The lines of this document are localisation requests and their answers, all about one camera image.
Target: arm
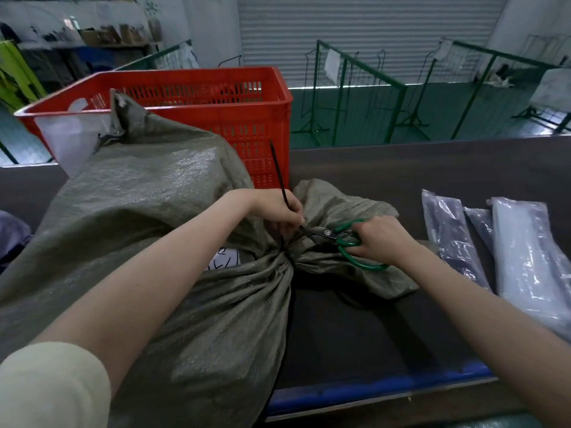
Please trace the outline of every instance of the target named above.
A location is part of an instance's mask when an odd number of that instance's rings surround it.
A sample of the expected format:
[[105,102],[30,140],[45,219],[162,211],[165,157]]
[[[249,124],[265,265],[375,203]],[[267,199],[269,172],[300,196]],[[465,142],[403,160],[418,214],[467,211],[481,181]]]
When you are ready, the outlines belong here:
[[353,226],[352,254],[392,264],[446,312],[476,354],[547,426],[571,421],[571,346],[505,300],[450,268],[394,217]]
[[139,353],[194,286],[232,230],[252,214],[303,223],[302,205],[279,189],[237,189],[141,251],[61,314],[33,343],[68,342],[93,353],[105,366],[115,393]]

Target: clear plastic packaging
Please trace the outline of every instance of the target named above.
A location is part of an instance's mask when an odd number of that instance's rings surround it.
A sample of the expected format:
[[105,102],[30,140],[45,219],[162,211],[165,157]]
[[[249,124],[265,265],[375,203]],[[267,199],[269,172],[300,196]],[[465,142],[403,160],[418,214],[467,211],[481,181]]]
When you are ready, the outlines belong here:
[[542,202],[492,198],[498,294],[571,341],[571,263]]
[[491,291],[468,230],[462,202],[439,197],[425,189],[422,198],[428,238],[438,245],[440,258],[458,273]]
[[494,227],[492,224],[492,211],[488,209],[469,209],[464,207],[466,215],[484,241],[491,253],[494,252]]

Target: forearm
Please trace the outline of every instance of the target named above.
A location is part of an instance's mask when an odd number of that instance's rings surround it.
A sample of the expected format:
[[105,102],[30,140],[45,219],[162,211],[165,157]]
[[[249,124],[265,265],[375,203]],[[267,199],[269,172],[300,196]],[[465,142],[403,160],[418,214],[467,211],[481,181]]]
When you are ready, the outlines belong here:
[[227,193],[107,276],[34,342],[70,342],[92,352],[116,391],[153,333],[249,211],[247,193]]
[[479,357],[543,422],[571,420],[571,347],[418,246],[398,265],[442,307]]

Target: metal roller shutter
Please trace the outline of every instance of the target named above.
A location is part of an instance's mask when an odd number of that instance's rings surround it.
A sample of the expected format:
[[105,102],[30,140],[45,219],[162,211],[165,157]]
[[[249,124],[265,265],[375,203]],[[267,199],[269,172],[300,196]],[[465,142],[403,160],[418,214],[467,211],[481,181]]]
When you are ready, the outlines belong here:
[[384,71],[415,83],[442,37],[485,45],[506,1],[238,0],[244,62],[276,65],[289,86],[301,86],[304,54],[321,39],[359,51],[359,60],[374,67],[384,49]]

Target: hand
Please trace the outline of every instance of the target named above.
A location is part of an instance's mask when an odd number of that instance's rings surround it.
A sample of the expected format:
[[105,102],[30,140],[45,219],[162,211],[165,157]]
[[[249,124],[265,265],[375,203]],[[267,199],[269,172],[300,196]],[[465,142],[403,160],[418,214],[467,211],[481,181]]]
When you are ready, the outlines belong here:
[[282,236],[293,232],[305,223],[302,203],[289,190],[285,196],[292,210],[286,206],[281,189],[245,189],[250,195],[250,214],[275,223],[272,225]]
[[347,248],[354,256],[398,266],[421,246],[394,216],[375,216],[351,227],[361,237],[360,246]]

